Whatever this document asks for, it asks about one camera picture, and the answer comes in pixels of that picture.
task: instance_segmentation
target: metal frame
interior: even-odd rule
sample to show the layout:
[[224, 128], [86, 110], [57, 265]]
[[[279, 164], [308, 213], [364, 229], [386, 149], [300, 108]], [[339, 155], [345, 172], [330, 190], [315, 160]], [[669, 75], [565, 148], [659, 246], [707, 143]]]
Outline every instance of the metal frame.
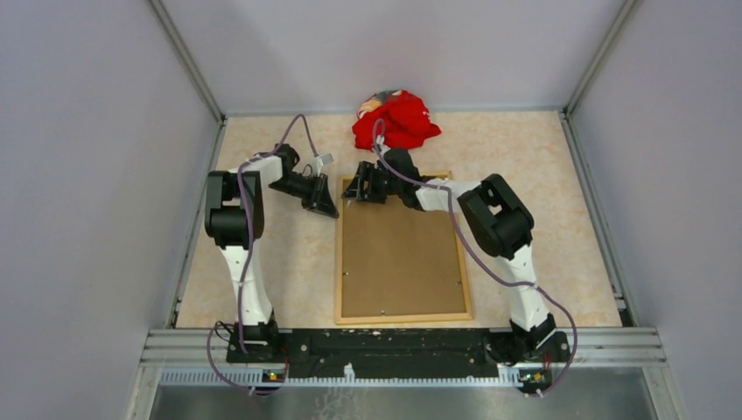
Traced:
[[[216, 165], [221, 141], [225, 134], [226, 117], [221, 112], [214, 96], [209, 90], [206, 81], [195, 64], [193, 57], [188, 52], [183, 39], [180, 37], [170, 15], [162, 5], [161, 0], [147, 0], [152, 12], [162, 25], [166, 37], [171, 42], [173, 51], [178, 60], [189, 75], [202, 101], [206, 104], [209, 112], [220, 123], [219, 132], [214, 141], [212, 156], [210, 157], [210, 169]], [[628, 19], [635, 13], [640, 0], [625, 0], [621, 5], [618, 16], [612, 23], [605, 38], [591, 61], [590, 65], [577, 84], [569, 102], [560, 111], [560, 120], [566, 136], [570, 154], [575, 165], [577, 177], [583, 190], [585, 203], [587, 205], [591, 222], [598, 237], [598, 244], [604, 258], [606, 270], [614, 288], [619, 309], [634, 308], [633, 300], [627, 293], [623, 281], [623, 271], [616, 254], [612, 241], [611, 232], [603, 216], [603, 207], [600, 204], [596, 187], [592, 181], [589, 165], [586, 163], [585, 154], [579, 137], [572, 123], [572, 116], [578, 109], [592, 82], [595, 80], [600, 69], [605, 64], [607, 57], [616, 45], [621, 32], [625, 29]], [[206, 186], [201, 186], [201, 198]], [[206, 357], [207, 329], [172, 329], [179, 309], [179, 301], [185, 290], [187, 274], [190, 269], [193, 250], [200, 231], [200, 212], [202, 205], [194, 210], [194, 223], [191, 236], [188, 241], [179, 273], [178, 287], [175, 291], [170, 318], [165, 324], [166, 329], [150, 331], [144, 345], [140, 360], [139, 371], [136, 375], [136, 383], [129, 399], [129, 409], [126, 418], [144, 420], [149, 418], [152, 404], [155, 400], [158, 384], [165, 375], [172, 378], [173, 372], [183, 369], [202, 369], [208, 367]], [[493, 329], [497, 332], [506, 329]], [[572, 342], [572, 333], [569, 329], [562, 329]], [[683, 405], [678, 396], [675, 385], [669, 372], [669, 365], [662, 348], [662, 342], [654, 327], [622, 327], [622, 328], [579, 328], [579, 346], [573, 368], [642, 368], [650, 397], [652, 399], [657, 418], [661, 420], [682, 420], [686, 418]], [[212, 341], [212, 354], [217, 366], [229, 372], [237, 367], [226, 363], [227, 343], [215, 339]], [[519, 365], [521, 368], [529, 368], [527, 364]], [[239, 367], [239, 369], [263, 368], [263, 366]], [[191, 384], [216, 384], [214, 381], [204, 380], [205, 376], [195, 376]]]

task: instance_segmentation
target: cork board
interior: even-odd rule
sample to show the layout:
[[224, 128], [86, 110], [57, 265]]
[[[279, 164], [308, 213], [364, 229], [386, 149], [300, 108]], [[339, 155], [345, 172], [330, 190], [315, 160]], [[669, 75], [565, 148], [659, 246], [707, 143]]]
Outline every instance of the cork board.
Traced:
[[473, 319], [464, 250], [448, 213], [418, 212], [392, 196], [385, 204], [342, 199], [351, 180], [340, 179], [336, 199], [335, 322]]

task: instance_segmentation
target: cable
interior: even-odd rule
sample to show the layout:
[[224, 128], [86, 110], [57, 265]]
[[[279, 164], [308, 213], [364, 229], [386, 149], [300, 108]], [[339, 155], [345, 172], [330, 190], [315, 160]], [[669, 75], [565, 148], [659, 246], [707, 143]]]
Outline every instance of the cable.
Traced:
[[[237, 288], [237, 325], [239, 328], [239, 335], [240, 335], [240, 349], [244, 354], [248, 353], [248, 349], [245, 347], [245, 335], [244, 335], [244, 324], [242, 323], [242, 286], [245, 284], [245, 276], [248, 273], [248, 267], [250, 265], [250, 262], [253, 258], [253, 252], [252, 249], [255, 245], [255, 235], [253, 233], [253, 216], [252, 216], [252, 203], [249, 201], [249, 196], [247, 193], [247, 188], [245, 187], [244, 180], [242, 179], [242, 173], [245, 171], [245, 168], [250, 166], [250, 164], [260, 160], [269, 158], [276, 154], [278, 149], [286, 142], [286, 138], [289, 136], [289, 133], [291, 132], [291, 129], [294, 126], [294, 123], [301, 118], [304, 121], [304, 129], [306, 130], [306, 137], [309, 140], [309, 146], [311, 147], [311, 152], [316, 157], [318, 155], [317, 148], [314, 146], [314, 141], [312, 141], [312, 134], [310, 134], [309, 131], [309, 124], [306, 121], [306, 116], [304, 114], [297, 114], [294, 116], [294, 118], [289, 122], [288, 127], [286, 127], [286, 131], [283, 133], [283, 136], [281, 136], [281, 140], [278, 141], [276, 144], [276, 147], [273, 148], [273, 150], [269, 151], [268, 153], [263, 153], [258, 156], [252, 157], [240, 164], [240, 166], [237, 168], [237, 186], [240, 189], [240, 200], [245, 205], [245, 219], [247, 221], [247, 227], [248, 227], [248, 249], [250, 250], [248, 252], [248, 259], [245, 261], [245, 264], [242, 266], [242, 273], [240, 274], [240, 282], [239, 287]], [[211, 369], [213, 372], [219, 376], [219, 379], [226, 382], [228, 385], [231, 385], [235, 388], [242, 389], [248, 391], [250, 394], [255, 393], [259, 396], [267, 396], [271, 395], [272, 392], [262, 392], [255, 389], [255, 387], [244, 387], [236, 382], [230, 381], [222, 372], [219, 371], [219, 369], [216, 367], [216, 364], [214, 363], [214, 358], [211, 355], [211, 338], [217, 332], [217, 329], [220, 326], [220, 323], [224, 324], [221, 321], [217, 321], [214, 325], [211, 331], [209, 331], [208, 337], [206, 338], [206, 357], [208, 358], [209, 365], [211, 366]]]
[[[379, 125], [381, 124], [381, 134], [377, 136], [377, 130]], [[399, 179], [409, 182], [410, 184], [414, 186], [424, 186], [427, 188], [433, 188], [433, 189], [440, 189], [447, 192], [448, 195], [448, 215], [451, 218], [451, 223], [453, 223], [453, 228], [456, 231], [456, 235], [461, 240], [461, 244], [464, 245], [464, 249], [466, 249], [466, 252], [469, 254], [469, 256], [479, 265], [480, 268], [482, 268], [495, 282], [505, 286], [505, 287], [519, 287], [519, 286], [527, 286], [527, 287], [533, 287], [535, 288], [539, 293], [542, 294], [546, 300], [551, 302], [552, 305], [554, 305], [556, 308], [558, 308], [560, 311], [564, 313], [564, 315], [567, 316], [567, 319], [570, 321], [570, 326], [572, 328], [572, 334], [573, 334], [573, 344], [572, 344], [572, 351], [570, 353], [570, 357], [567, 359], [567, 363], [564, 364], [564, 369], [559, 373], [559, 375], [556, 377], [556, 379], [549, 385], [548, 388], [546, 388], [544, 391], [539, 392], [539, 395], [541, 397], [546, 396], [559, 382], [562, 381], [562, 378], [564, 378], [564, 374], [567, 372], [569, 367], [571, 366], [572, 362], [575, 359], [575, 354], [577, 353], [578, 349], [578, 327], [575, 323], [575, 319], [572, 317], [569, 311], [567, 311], [567, 308], [559, 304], [554, 298], [552, 298], [549, 293], [546, 292], [546, 290], [542, 289], [541, 286], [526, 282], [526, 281], [517, 281], [517, 282], [506, 282], [505, 280], [499, 278], [494, 272], [487, 267], [486, 264], [479, 258], [478, 255], [474, 253], [474, 250], [472, 246], [469, 244], [469, 242], [464, 237], [464, 233], [461, 230], [461, 226], [459, 225], [459, 221], [456, 219], [456, 214], [453, 212], [453, 191], [451, 188], [445, 185], [431, 185], [426, 184], [424, 182], [416, 181], [412, 178], [406, 177], [402, 175], [398, 170], [393, 168], [387, 161], [384, 159], [384, 156], [382, 155], [380, 151], [380, 143], [378, 140], [380, 140], [379, 137], [383, 138], [384, 132], [386, 131], [386, 123], [383, 119], [379, 118], [374, 122], [374, 128], [372, 130], [372, 138], [374, 139], [374, 142], [372, 143], [374, 148], [374, 153], [379, 158], [379, 162], [381, 162], [382, 165], [384, 165], [385, 168], [387, 168], [388, 171], [395, 174]]]

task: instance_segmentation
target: wooden tray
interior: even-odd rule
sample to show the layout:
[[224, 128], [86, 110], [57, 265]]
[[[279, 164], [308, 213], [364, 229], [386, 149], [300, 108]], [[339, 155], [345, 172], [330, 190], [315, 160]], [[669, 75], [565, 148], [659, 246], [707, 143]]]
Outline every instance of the wooden tray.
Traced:
[[419, 212], [392, 196], [385, 204], [342, 199], [351, 180], [339, 180], [336, 198], [335, 322], [473, 319], [464, 249], [448, 213]]

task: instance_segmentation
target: gray floor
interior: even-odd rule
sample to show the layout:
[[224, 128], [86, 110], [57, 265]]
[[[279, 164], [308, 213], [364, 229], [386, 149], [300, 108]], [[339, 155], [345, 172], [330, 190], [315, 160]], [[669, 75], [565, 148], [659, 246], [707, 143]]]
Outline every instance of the gray floor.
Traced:
[[269, 398], [227, 387], [161, 387], [151, 419], [655, 419], [640, 369], [574, 368], [544, 399], [508, 388], [287, 388]]

